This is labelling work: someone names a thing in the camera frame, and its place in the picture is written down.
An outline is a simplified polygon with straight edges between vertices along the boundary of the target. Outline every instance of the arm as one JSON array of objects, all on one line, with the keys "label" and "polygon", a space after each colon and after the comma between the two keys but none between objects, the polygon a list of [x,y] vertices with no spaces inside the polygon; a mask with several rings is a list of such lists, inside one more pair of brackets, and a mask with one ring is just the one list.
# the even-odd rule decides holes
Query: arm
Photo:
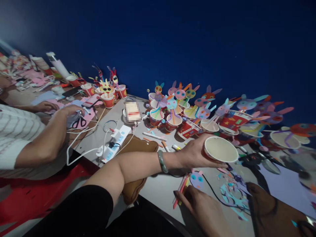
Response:
[{"label": "arm", "polygon": [[[226,164],[214,163],[201,154],[204,141],[211,135],[202,135],[190,141],[179,152],[165,152],[163,160],[167,169],[215,167],[226,168]],[[116,203],[124,184],[161,172],[158,154],[155,152],[128,152],[118,155],[99,169],[85,185],[105,188]]]},{"label": "arm", "polygon": [[45,129],[19,153],[15,168],[34,168],[52,162],[62,147],[66,136],[67,117],[77,110],[84,110],[70,105],[58,110]]}]

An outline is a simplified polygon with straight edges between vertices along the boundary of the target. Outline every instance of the hand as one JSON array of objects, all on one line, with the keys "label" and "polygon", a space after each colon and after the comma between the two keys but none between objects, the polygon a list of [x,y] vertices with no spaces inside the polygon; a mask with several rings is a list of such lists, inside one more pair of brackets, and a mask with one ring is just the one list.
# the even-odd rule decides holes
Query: hand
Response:
[{"label": "hand", "polygon": [[51,110],[59,110],[59,107],[57,104],[53,104],[51,102],[48,101],[43,101],[41,103],[39,103],[38,105],[34,105],[32,107],[32,111],[34,113],[37,112],[47,112],[47,111],[51,111]]},{"label": "hand", "polygon": [[78,110],[80,110],[82,112],[82,116],[85,115],[84,109],[82,107],[77,106],[77,105],[66,106],[66,107],[62,108],[60,111],[65,113],[67,116],[69,116],[69,115],[76,114]]},{"label": "hand", "polygon": [[211,167],[211,168],[227,168],[228,166],[220,161],[212,161],[209,157],[204,155],[203,145],[204,141],[214,135],[202,134],[198,139],[191,140],[188,144],[175,155],[181,163],[183,168],[200,168],[200,167]]},{"label": "hand", "polygon": [[179,191],[174,191],[174,194],[188,208],[207,236],[233,236],[218,201],[192,185],[188,186],[185,196]]}]

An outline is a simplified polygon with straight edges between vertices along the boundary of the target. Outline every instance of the power strip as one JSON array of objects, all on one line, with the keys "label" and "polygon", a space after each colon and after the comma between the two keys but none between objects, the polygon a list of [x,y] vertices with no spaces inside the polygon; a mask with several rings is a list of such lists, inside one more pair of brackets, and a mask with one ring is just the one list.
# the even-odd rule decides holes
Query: power strip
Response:
[{"label": "power strip", "polygon": [[118,134],[115,136],[115,138],[113,137],[110,141],[110,142],[116,142],[119,145],[115,144],[114,147],[112,147],[112,148],[110,148],[109,146],[106,146],[106,150],[104,151],[102,162],[107,163],[108,161],[110,161],[112,158],[115,157],[116,153],[118,153],[118,151],[119,151],[119,148],[120,148],[119,146],[122,146],[127,135],[129,135],[130,133],[132,133],[132,129],[130,127],[123,125],[120,128],[120,130],[119,130]]}]

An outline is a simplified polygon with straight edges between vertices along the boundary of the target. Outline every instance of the marker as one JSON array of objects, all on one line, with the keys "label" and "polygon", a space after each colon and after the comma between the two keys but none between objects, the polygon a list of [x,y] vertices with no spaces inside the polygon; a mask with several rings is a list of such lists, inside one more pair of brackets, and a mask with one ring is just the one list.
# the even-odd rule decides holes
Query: marker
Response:
[{"label": "marker", "polygon": [[181,150],[181,148],[179,146],[177,146],[176,144],[173,144],[172,148],[175,149],[176,151]]}]

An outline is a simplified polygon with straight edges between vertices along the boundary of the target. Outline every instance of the forearm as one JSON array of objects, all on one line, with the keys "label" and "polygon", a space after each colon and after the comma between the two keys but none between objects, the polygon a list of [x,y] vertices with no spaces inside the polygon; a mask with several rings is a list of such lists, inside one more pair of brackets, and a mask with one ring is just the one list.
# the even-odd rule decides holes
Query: forearm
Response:
[{"label": "forearm", "polygon": [[[181,168],[175,152],[164,152],[163,160],[167,169]],[[98,170],[85,185],[94,184],[105,188],[115,203],[124,184],[161,172],[156,152],[128,152],[118,155]]]}]

